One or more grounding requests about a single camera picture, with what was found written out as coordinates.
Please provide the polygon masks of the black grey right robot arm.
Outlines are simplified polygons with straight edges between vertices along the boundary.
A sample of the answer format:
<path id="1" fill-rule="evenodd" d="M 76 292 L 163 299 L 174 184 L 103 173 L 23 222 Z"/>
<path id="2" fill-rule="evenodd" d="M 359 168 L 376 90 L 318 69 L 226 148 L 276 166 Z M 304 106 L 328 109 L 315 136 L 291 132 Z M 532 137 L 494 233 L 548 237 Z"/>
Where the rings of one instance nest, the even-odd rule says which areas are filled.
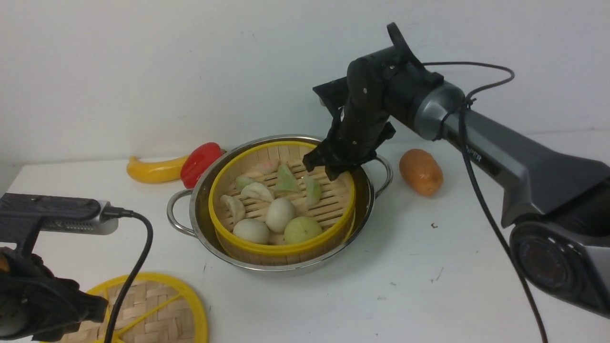
<path id="1" fill-rule="evenodd" d="M 523 284 L 597 315 L 609 316 L 609 167 L 556 152 L 471 109 L 465 95 L 430 72 L 402 43 L 352 61 L 342 118 L 305 155 L 307 170 L 323 166 L 330 180 L 376 157 L 395 134 L 389 117 L 429 141 L 460 151 L 485 213 L 472 167 L 504 193 L 503 247 Z"/>

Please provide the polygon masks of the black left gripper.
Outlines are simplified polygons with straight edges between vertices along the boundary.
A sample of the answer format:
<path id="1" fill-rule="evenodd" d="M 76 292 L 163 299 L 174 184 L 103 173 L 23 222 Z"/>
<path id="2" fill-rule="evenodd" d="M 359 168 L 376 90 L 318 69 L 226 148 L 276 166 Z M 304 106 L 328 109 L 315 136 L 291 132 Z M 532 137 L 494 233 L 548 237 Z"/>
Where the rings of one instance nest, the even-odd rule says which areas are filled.
<path id="1" fill-rule="evenodd" d="M 39 256 L 11 248 L 1 249 L 0 295 L 5 341 L 60 341 L 82 322 L 104 322 L 108 307 L 108 300 L 81 291 L 78 282 L 54 276 Z"/>

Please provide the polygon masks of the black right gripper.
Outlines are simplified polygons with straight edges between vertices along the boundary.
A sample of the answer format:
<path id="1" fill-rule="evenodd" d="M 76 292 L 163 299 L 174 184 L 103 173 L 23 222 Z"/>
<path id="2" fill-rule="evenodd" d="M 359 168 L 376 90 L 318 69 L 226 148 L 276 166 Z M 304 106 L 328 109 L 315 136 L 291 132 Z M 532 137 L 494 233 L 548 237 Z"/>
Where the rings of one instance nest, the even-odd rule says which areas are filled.
<path id="1" fill-rule="evenodd" d="M 362 107 L 345 104 L 327 134 L 327 145 L 317 145 L 305 154 L 302 163 L 308 172 L 326 167 L 326 177 L 335 181 L 373 161 L 377 149 L 394 137 L 396 130 L 385 111 L 368 112 Z"/>

